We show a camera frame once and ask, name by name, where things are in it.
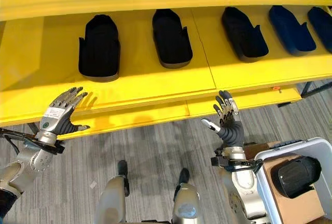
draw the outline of floor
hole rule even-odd
[[[325,82],[328,81],[318,81],[312,87]],[[241,111],[245,142],[316,136],[331,141],[331,112],[331,89],[283,108],[267,106]],[[14,128],[29,131],[22,125]],[[220,144],[199,119],[67,141],[64,154],[54,157],[51,167],[15,203],[5,223],[93,223],[99,195],[116,174],[116,164],[121,159],[129,164],[127,221],[170,220],[177,177],[185,166],[191,172],[191,183],[200,192],[205,223],[231,223],[217,169],[210,166],[210,157]],[[14,158],[9,144],[0,142],[0,166]]]

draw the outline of sticker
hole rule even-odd
[[[182,204],[177,210],[183,218],[192,218],[196,215],[195,207],[189,203]]]
[[[66,110],[62,108],[49,107],[44,113],[44,117],[59,119],[60,116],[64,113],[64,111]]]

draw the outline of plastic bin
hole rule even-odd
[[[284,142],[270,150],[265,150],[258,153],[255,159],[267,159],[287,153],[298,154],[302,156],[309,156],[319,160],[322,167],[322,172],[319,180],[314,183],[319,200],[325,212],[325,217],[332,219],[332,146],[331,144],[320,137],[311,138],[305,141],[298,142]],[[265,208],[271,218],[273,224],[281,224],[278,209],[274,202],[271,189],[266,179],[264,169],[256,174],[257,176],[257,189],[259,195],[264,201]]]

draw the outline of cardboard box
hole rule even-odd
[[[280,163],[299,157],[291,155],[265,160],[264,172],[272,191],[273,198],[284,224],[304,224],[324,216],[316,190],[308,191],[294,199],[281,195],[274,186],[271,178],[271,169]]]

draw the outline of robotic arm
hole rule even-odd
[[[53,155],[62,153],[57,136],[82,131],[87,125],[73,125],[70,116],[78,103],[87,95],[77,94],[80,88],[71,88],[59,95],[48,107],[42,117],[40,131],[33,135],[0,129],[0,137],[10,143],[10,139],[22,140],[25,148],[18,153],[16,161],[0,171],[0,223],[14,202],[26,191],[37,176],[49,166]]]
[[[249,161],[245,157],[243,126],[232,96],[227,91],[220,91],[216,100],[220,107],[216,104],[213,107],[219,116],[220,126],[206,118],[201,121],[224,141],[215,151],[216,156],[211,158],[211,164],[222,168],[224,190],[233,216],[240,224],[270,223],[257,191],[255,173],[260,169],[262,161]]]

